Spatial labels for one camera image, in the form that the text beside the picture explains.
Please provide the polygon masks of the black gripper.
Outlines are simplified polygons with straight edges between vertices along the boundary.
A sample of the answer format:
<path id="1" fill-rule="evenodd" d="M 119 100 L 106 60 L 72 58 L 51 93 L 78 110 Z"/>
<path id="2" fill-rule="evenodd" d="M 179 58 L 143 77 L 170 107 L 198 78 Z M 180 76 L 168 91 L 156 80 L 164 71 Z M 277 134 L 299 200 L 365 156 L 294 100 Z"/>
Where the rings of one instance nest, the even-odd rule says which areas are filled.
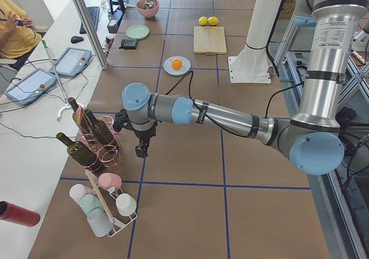
<path id="1" fill-rule="evenodd" d="M 115 114 L 113 129 L 116 132 L 120 132 L 122 129 L 130 130 L 134 132 L 139 139 L 139 144 L 135 147 L 137 157 L 148 157 L 148 147 L 150 139 L 156 135 L 156 121 L 147 121 L 143 125 L 133 123 L 129 119 L 129 115 L 126 109 L 121 109 L 120 112 Z"/>

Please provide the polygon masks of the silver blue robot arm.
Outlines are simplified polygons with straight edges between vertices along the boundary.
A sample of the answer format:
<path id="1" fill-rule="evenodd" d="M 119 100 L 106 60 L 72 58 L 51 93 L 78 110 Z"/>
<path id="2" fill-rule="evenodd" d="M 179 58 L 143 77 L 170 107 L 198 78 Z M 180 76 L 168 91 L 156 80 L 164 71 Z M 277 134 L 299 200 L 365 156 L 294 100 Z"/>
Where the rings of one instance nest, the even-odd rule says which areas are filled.
<path id="1" fill-rule="evenodd" d="M 307 21 L 315 31 L 302 96 L 295 101 L 292 92 L 284 95 L 288 118 L 259 117 L 191 95 L 151 93 L 144 84 L 132 83 L 122 91 L 123 108 L 115 115 L 113 128 L 133 131 L 139 140 L 136 155 L 145 158 L 159 122 L 216 125 L 260 140 L 306 174 L 327 174 L 344 159 L 336 114 L 353 35 L 367 13 L 368 0 L 296 0 L 297 24 Z"/>

